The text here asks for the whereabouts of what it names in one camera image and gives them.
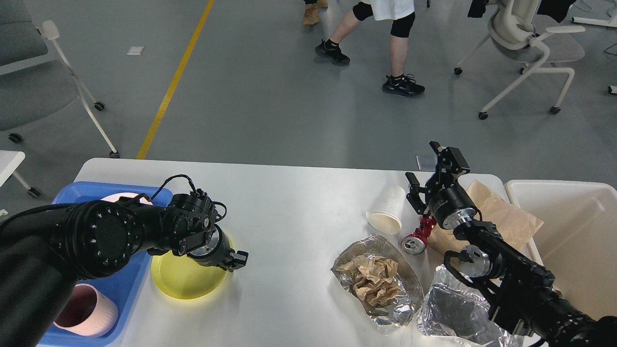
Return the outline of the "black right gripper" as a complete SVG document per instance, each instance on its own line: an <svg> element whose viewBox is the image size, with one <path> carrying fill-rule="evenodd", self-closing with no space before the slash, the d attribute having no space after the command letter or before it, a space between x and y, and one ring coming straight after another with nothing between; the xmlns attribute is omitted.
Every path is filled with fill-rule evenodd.
<svg viewBox="0 0 617 347"><path fill-rule="evenodd" d="M471 167L460 149L442 147L438 141L430 141L429 145L437 155L435 172L425 187L414 173L405 172L409 184L406 197L416 213L430 214L442 229L454 230L479 213L465 189L458 184L458 178L469 174Z"/></svg>

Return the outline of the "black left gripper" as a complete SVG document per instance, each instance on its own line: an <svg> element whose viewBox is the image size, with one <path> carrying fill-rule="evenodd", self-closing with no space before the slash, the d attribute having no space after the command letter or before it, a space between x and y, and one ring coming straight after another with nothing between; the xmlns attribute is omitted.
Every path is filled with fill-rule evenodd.
<svg viewBox="0 0 617 347"><path fill-rule="evenodd" d="M233 250L229 237L219 226L215 226L210 241L206 245L189 252L187 256L201 266L219 267L225 271L234 272L234 270L246 265L249 253Z"/></svg>

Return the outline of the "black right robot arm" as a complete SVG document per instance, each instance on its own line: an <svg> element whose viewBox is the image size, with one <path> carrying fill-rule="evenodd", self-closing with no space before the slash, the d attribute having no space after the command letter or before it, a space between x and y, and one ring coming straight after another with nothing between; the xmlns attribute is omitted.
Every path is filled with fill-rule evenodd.
<svg viewBox="0 0 617 347"><path fill-rule="evenodd" d="M494 223L475 218L480 210L458 183L459 176L470 172L460 149L437 141L430 147L437 156L435 172L425 187L407 172L407 200L418 214L432 215L457 240L469 242L459 252L446 251L443 263L457 280L485 297L489 319L511 334L537 334L536 346L614 347L616 318L593 320L560 298L551 271L507 244Z"/></svg>

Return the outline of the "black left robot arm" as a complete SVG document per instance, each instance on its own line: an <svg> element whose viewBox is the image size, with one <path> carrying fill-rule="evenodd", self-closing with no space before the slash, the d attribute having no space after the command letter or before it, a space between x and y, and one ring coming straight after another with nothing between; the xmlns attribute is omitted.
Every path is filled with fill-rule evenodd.
<svg viewBox="0 0 617 347"><path fill-rule="evenodd" d="M172 255L233 272L249 254L218 226L220 203L188 182L188 194L152 206L141 193L119 202L36 207L1 224L1 345L34 347L67 306L78 281L110 277L134 254Z"/></svg>

